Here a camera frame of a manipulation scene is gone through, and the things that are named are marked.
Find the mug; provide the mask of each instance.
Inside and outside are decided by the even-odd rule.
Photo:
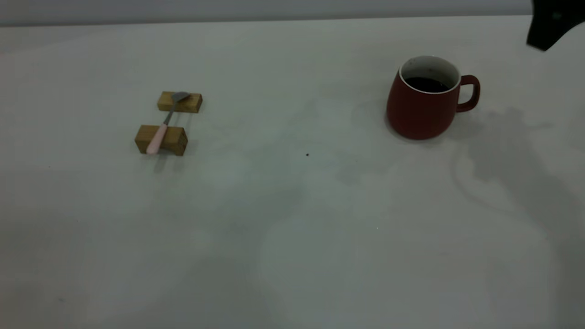
[[[431,79],[434,80],[431,83],[443,86],[440,92],[433,92],[437,89],[420,90],[423,89],[420,85],[417,89],[406,82],[411,78]],[[468,102],[458,104],[459,91],[465,84],[473,85],[473,95]],[[433,138],[447,130],[455,113],[473,109],[479,101],[479,94],[479,80],[474,76],[462,77],[450,62],[435,56],[414,57],[396,74],[386,115],[392,128],[406,138]]]

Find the small wooden block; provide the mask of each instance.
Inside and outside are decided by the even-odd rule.
[[[146,148],[148,148],[148,144],[150,144],[157,130],[159,130],[159,126],[140,126],[134,141],[141,153],[146,153]],[[160,148],[173,151],[175,155],[182,156],[185,153],[187,142],[185,129],[182,127],[168,127]]]
[[[163,91],[163,93],[160,95],[158,103],[156,104],[159,106],[159,110],[167,112],[171,110],[171,107],[173,107],[173,100],[171,99],[171,96],[173,94],[173,91]],[[203,96],[201,96],[201,94],[190,94],[189,97],[177,103],[175,112],[199,113],[201,103],[203,103]]]

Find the metal spoon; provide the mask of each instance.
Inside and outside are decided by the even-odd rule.
[[[187,97],[189,97],[189,93],[184,91],[175,92],[171,96],[171,99],[173,100],[173,107],[171,107],[171,110],[168,112],[167,118],[164,120],[163,124],[160,125],[159,130],[157,130],[154,134],[150,144],[148,144],[148,148],[146,148],[147,154],[156,154],[159,152],[160,144],[163,142],[164,134],[167,132],[168,123],[171,121],[171,116],[173,116],[173,112],[175,111],[175,107],[177,107],[177,103]]]

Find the dark liquid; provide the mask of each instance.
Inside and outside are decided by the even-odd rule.
[[[429,78],[408,78],[405,80],[412,88],[426,91],[426,92],[444,92],[450,88],[442,84],[440,81],[436,81]]]

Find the wall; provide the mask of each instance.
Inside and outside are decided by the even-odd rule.
[[[0,26],[530,12],[529,0],[0,0]]]

